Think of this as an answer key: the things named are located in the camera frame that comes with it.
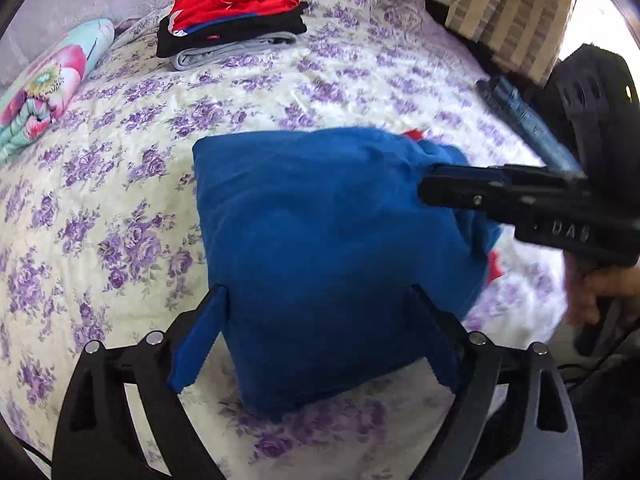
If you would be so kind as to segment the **person's right hand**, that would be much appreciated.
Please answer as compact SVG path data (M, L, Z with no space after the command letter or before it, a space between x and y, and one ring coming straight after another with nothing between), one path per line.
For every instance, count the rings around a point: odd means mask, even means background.
M627 298L639 296L639 267L610 268L589 273L578 268L578 259L564 252L564 288L566 292L566 322L570 325L596 324L600 313L599 297Z

